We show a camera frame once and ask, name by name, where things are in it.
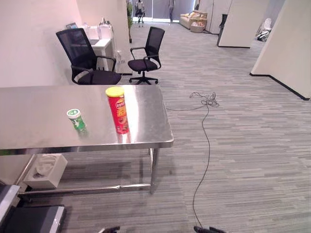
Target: tissue box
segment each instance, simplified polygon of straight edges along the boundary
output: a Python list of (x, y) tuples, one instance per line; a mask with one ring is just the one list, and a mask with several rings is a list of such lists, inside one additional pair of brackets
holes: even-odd
[[(51, 171), (46, 176), (37, 176), (36, 167), (44, 155), (52, 155), (56, 157), (55, 163)], [(33, 166), (30, 168), (24, 183), (31, 188), (57, 188), (60, 179), (67, 165), (67, 160), (62, 154), (41, 154), (38, 155)]]

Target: person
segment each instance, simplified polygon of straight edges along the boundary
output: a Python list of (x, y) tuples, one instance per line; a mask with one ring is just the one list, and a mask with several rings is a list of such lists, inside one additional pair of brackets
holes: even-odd
[(138, 0), (136, 2), (136, 5), (135, 5), (135, 8), (136, 8), (136, 13), (135, 13), (135, 16), (138, 17), (138, 26), (140, 27), (140, 20), (141, 20), (141, 23), (142, 23), (142, 27), (143, 27), (143, 17), (145, 15), (145, 6), (144, 6), (144, 3), (142, 2), (142, 0)]
[(173, 10), (175, 7), (175, 0), (169, 0), (169, 9), (170, 9), (170, 20), (173, 22)]

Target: white pillar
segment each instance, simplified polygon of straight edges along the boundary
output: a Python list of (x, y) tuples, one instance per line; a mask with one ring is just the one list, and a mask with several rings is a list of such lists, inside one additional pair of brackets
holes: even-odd
[(219, 33), (219, 24), (223, 14), (228, 14), (231, 0), (201, 0), (199, 10), (207, 13), (206, 30), (211, 33)]
[(311, 98), (311, 1), (286, 0), (253, 75), (270, 75)]
[(249, 48), (268, 4), (269, 0), (233, 0), (218, 46)]

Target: cable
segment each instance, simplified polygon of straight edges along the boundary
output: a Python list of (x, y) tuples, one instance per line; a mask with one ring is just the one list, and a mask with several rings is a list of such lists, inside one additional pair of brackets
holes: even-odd
[(211, 34), (211, 35), (219, 35), (219, 33), (211, 33), (211, 32), (209, 32), (209, 31), (203, 31), (203, 33), (205, 33), (205, 34)]
[(193, 110), (196, 110), (196, 109), (200, 109), (200, 108), (203, 108), (204, 106), (206, 106), (207, 108), (207, 113), (206, 115), (204, 116), (202, 122), (201, 122), (201, 125), (202, 125), (202, 129), (204, 131), (204, 134), (205, 134), (205, 137), (207, 139), (207, 144), (208, 144), (208, 151), (207, 151), (207, 166), (206, 166), (206, 169), (204, 171), (204, 174), (199, 182), (199, 184), (197, 185), (195, 191), (194, 191), (194, 194), (193, 194), (193, 199), (192, 199), (192, 209), (193, 209), (193, 212), (194, 212), (194, 215), (195, 215), (195, 218), (196, 220), (199, 222), (200, 226), (202, 227), (202, 224), (199, 220), (199, 217), (197, 216), (196, 214), (196, 211), (195, 211), (195, 208), (194, 208), (194, 202), (195, 202), (195, 196), (196, 196), (196, 193), (199, 189), (199, 187), (201, 186), (206, 174), (207, 174), (207, 170), (208, 170), (208, 166), (209, 166), (209, 159), (210, 159), (210, 142), (209, 142), (209, 138), (208, 138), (208, 135), (206, 133), (206, 130), (204, 128), (204, 121), (206, 120), (208, 114), (209, 114), (209, 106), (211, 107), (215, 107), (217, 108), (219, 106), (219, 104), (217, 103), (216, 101), (216, 93), (213, 92), (211, 95), (202, 95), (200, 94), (199, 92), (192, 92), (189, 96), (189, 98), (192, 98), (193, 96), (199, 96), (201, 97), (201, 104), (202, 106), (200, 107), (196, 107), (196, 108), (191, 108), (191, 109), (170, 109), (170, 108), (166, 108), (167, 110), (171, 110), (171, 111), (193, 111)]

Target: white wall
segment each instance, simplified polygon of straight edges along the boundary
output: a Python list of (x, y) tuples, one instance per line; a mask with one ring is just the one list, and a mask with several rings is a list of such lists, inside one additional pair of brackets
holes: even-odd
[(71, 83), (55, 32), (81, 23), (76, 0), (4, 0), (0, 18), (0, 87)]
[(219, 33), (219, 24), (222, 22), (223, 14), (228, 14), (231, 0), (214, 0), (214, 12), (212, 17), (213, 0), (201, 0), (199, 10), (207, 13), (206, 30), (210, 28), (211, 33)]
[(269, 74), (311, 98), (311, 1), (286, 0), (251, 71)]
[(269, 0), (233, 0), (219, 46), (250, 47)]
[(104, 17), (113, 26), (116, 50), (122, 52), (124, 64), (119, 64), (116, 71), (131, 73), (127, 62), (132, 59), (127, 26), (125, 0), (77, 0), (82, 22), (88, 25), (98, 25)]
[(266, 18), (271, 19), (271, 27), (276, 23), (277, 16), (282, 9), (285, 0), (270, 0), (266, 13), (264, 14), (262, 22)]

